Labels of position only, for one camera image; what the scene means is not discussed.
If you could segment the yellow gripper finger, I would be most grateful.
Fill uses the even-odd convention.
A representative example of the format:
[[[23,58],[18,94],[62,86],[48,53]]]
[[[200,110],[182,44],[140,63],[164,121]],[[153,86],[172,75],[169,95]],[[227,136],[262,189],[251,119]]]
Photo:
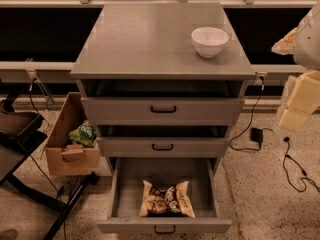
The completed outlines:
[[[288,32],[282,39],[272,46],[271,51],[279,55],[292,55],[295,49],[294,42],[296,32],[297,28],[294,28]]]
[[[289,77],[287,83],[289,97],[284,101],[278,126],[295,131],[320,107],[320,71],[309,70],[299,77]]]

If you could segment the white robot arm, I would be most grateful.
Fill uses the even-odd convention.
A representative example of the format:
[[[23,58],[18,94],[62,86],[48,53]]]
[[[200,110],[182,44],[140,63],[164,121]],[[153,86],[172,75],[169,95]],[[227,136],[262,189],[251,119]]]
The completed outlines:
[[[304,16],[297,27],[271,48],[279,55],[292,55],[294,62],[306,71],[294,81],[285,101],[278,127],[286,131],[299,129],[320,107],[320,3]]]

